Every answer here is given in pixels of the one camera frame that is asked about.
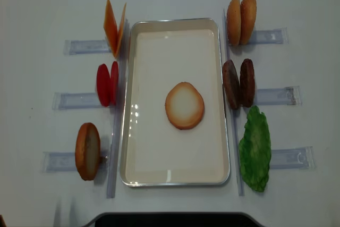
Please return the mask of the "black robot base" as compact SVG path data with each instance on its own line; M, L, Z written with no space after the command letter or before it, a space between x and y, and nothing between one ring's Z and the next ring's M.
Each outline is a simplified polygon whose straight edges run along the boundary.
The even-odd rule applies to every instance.
M242 214L225 213L121 213L104 214L91 226L260 226Z

